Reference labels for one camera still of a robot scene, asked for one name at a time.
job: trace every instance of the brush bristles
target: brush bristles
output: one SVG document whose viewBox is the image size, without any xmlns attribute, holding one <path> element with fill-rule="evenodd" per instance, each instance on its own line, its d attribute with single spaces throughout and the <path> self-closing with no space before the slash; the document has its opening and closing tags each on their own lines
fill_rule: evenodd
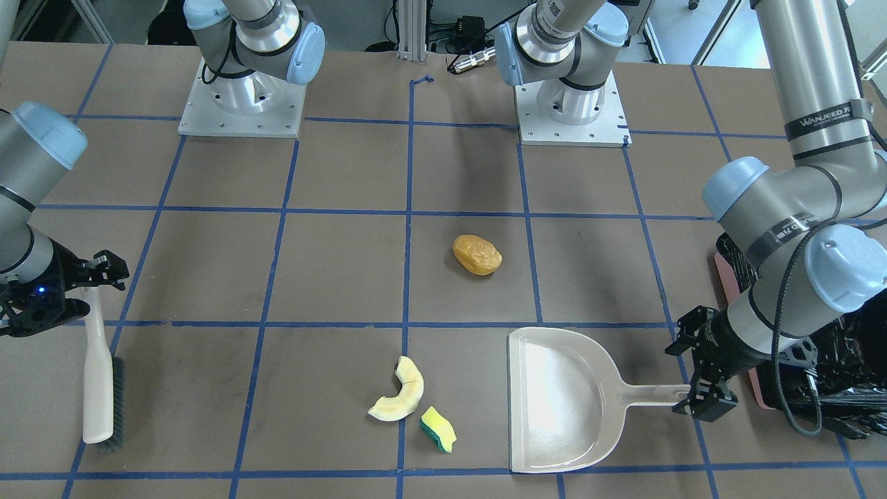
<svg viewBox="0 0 887 499">
<path fill-rule="evenodd" d="M 105 451 L 115 451 L 123 445 L 123 387 L 126 381 L 123 359 L 112 357 L 111 366 L 114 372 L 114 433 L 96 444 Z"/>
</svg>

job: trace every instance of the sponge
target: sponge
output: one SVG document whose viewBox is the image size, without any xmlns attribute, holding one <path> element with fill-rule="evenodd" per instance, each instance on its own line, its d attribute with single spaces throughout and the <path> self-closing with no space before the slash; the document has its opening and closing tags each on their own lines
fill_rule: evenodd
<svg viewBox="0 0 887 499">
<path fill-rule="evenodd" d="M 419 420 L 419 426 L 437 444 L 441 452 L 452 452 L 452 442 L 456 441 L 456 432 L 452 429 L 452 424 L 441 416 L 434 406 L 425 411 Z"/>
</svg>

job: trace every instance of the metal rod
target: metal rod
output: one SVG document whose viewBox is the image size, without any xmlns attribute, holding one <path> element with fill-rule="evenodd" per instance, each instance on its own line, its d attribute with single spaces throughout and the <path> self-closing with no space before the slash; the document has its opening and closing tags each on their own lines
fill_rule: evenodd
<svg viewBox="0 0 887 499">
<path fill-rule="evenodd" d="M 114 44 L 111 32 L 108 31 L 107 26 L 98 16 L 95 7 L 92 6 L 92 2 L 89 0 L 71 0 L 71 3 L 74 4 L 74 8 L 80 13 L 80 17 L 86 23 L 86 27 L 90 29 L 92 35 L 97 40 L 102 44 Z"/>
<path fill-rule="evenodd" d="M 715 20 L 714 26 L 711 27 L 711 31 L 709 31 L 708 36 L 705 37 L 703 45 L 699 47 L 699 51 L 696 53 L 695 57 L 693 57 L 693 61 L 690 64 L 694 66 L 705 64 L 705 60 L 709 58 L 711 51 L 714 50 L 715 45 L 718 44 L 718 40 L 720 40 L 721 36 L 726 31 L 726 27 L 730 25 L 730 21 L 736 16 L 736 13 L 742 6 L 742 2 L 743 0 L 727 0 L 727 3 L 724 5 L 724 8 L 721 9 L 721 13 Z"/>
<path fill-rule="evenodd" d="M 400 44 L 397 57 L 412 62 L 424 62 L 426 55 L 426 3 L 424 0 L 404 0 L 397 8 Z"/>
</svg>

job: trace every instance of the blue joint cap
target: blue joint cap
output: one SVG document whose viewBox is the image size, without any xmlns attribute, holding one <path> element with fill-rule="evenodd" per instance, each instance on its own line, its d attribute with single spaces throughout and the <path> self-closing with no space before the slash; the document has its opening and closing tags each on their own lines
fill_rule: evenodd
<svg viewBox="0 0 887 499">
<path fill-rule="evenodd" d="M 521 56 L 517 51 L 517 44 L 514 42 L 511 25 L 505 23 L 496 28 L 495 37 L 496 66 L 499 68 L 502 79 L 513 87 L 523 85 Z"/>
<path fill-rule="evenodd" d="M 840 313 L 859 310 L 887 289 L 887 250 L 856 227 L 822 229 L 807 245 L 804 260 L 816 294 Z"/>
<path fill-rule="evenodd" d="M 67 170 L 88 144 L 86 135 L 65 116 L 39 102 L 27 101 L 12 111 L 12 117 L 28 135 Z"/>
<path fill-rule="evenodd" d="M 881 156 L 881 159 L 883 159 L 884 162 L 887 162 L 887 153 L 880 149 L 875 149 L 875 154 Z M 885 206 L 887 206 L 887 194 L 884 195 L 884 198 L 881 199 L 881 202 L 879 202 L 878 205 L 875 206 L 871 211 L 880 210 Z"/>
<path fill-rule="evenodd" d="M 585 23 L 585 31 L 611 47 L 621 47 L 628 37 L 628 18 L 619 7 L 606 3 Z"/>
<path fill-rule="evenodd" d="M 185 0 L 184 18 L 188 21 L 188 29 L 198 30 L 209 28 L 231 14 L 222 0 Z"/>
<path fill-rule="evenodd" d="M 724 165 L 703 187 L 703 201 L 715 220 L 721 218 L 769 168 L 758 158 L 746 156 Z"/>
<path fill-rule="evenodd" d="M 289 60 L 287 81 L 307 85 L 317 75 L 325 50 L 326 36 L 323 28 L 313 22 L 308 23 L 295 44 L 293 57 Z"/>
</svg>

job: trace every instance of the dustpan handle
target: dustpan handle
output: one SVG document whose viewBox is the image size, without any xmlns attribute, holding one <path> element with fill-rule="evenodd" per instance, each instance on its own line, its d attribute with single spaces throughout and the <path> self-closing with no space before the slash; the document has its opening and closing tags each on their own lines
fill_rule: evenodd
<svg viewBox="0 0 887 499">
<path fill-rule="evenodd" d="M 683 400 L 689 391 L 689 384 L 627 384 L 623 400 L 628 406 L 671 407 Z"/>
</svg>

